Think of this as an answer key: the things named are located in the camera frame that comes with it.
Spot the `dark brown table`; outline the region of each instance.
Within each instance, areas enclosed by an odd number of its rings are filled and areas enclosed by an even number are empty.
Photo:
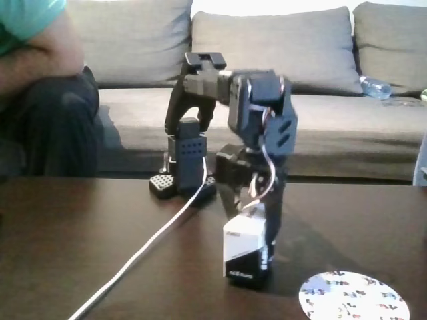
[[[274,275],[262,292],[222,277],[219,200],[189,209],[87,316],[305,319],[300,285],[334,269],[371,275],[427,319],[427,192],[289,184]],[[12,179],[0,184],[0,319],[67,320],[183,205],[147,181]]]

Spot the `white wall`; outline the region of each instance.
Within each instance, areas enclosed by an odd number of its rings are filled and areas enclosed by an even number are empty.
[[[347,6],[350,12],[365,0],[193,0],[198,11],[222,15],[285,15]],[[370,0],[373,3],[427,7],[427,0]]]

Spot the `gray couch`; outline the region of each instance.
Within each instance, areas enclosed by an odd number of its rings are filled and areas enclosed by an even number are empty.
[[[273,68],[291,79],[299,117],[291,175],[412,181],[427,128],[427,104],[417,99],[427,88],[427,8],[364,3],[354,36],[347,7],[193,19],[191,0],[70,0],[69,10],[100,87],[101,176],[160,169],[169,96],[192,50],[222,53],[228,69]],[[364,97],[361,73],[391,83],[394,96]],[[211,167],[224,144],[239,143],[227,117],[217,105],[207,132]]]

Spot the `person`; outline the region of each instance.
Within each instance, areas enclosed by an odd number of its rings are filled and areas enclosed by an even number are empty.
[[[24,175],[97,170],[99,91],[66,6],[0,0],[0,138],[22,146]]]

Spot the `disc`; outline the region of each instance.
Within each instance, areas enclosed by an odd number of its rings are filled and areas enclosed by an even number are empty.
[[[314,275],[301,286],[299,298],[310,320],[410,320],[409,308],[395,290],[359,273]]]

